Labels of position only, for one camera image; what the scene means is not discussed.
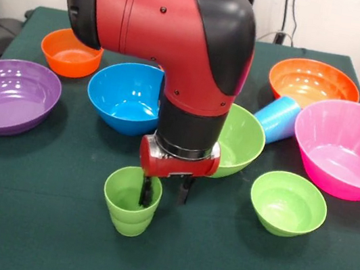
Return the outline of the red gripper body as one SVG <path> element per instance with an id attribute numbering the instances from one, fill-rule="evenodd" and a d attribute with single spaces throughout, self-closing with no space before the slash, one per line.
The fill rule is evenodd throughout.
<path id="1" fill-rule="evenodd" d="M 146 177 L 212 176 L 219 167 L 221 157 L 221 147 L 217 145 L 213 146 L 210 155 L 201 160 L 174 157 L 160 148 L 154 135 L 144 135 L 139 149 L 140 165 Z"/>

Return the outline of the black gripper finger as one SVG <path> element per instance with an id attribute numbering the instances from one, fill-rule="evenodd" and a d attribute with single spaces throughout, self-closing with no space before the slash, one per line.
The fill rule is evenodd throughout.
<path id="1" fill-rule="evenodd" d="M 151 204 L 152 192 L 152 178 L 145 175 L 143 177 L 143 185 L 141 186 L 141 194 L 139 195 L 138 204 L 147 208 Z"/>
<path id="2" fill-rule="evenodd" d="M 178 205 L 184 205 L 187 202 L 188 194 L 192 185 L 196 179 L 193 176 L 187 175 L 184 177 L 183 183 L 180 185 L 177 203 Z"/>

